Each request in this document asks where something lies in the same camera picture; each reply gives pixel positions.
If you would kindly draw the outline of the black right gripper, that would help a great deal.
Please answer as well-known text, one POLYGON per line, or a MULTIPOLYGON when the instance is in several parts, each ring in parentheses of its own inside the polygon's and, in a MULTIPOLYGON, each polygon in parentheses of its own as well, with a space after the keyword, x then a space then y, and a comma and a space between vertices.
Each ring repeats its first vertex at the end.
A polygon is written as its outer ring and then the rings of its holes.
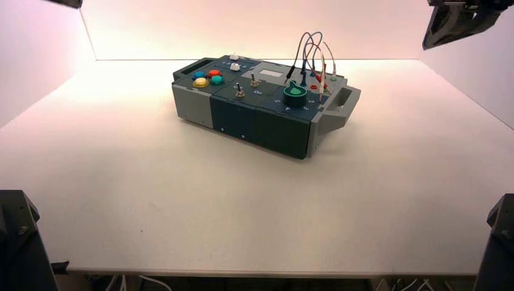
POLYGON ((423 50, 466 38, 472 32, 482 33, 513 6, 513 0, 428 0, 427 3, 434 8, 422 42, 423 50))

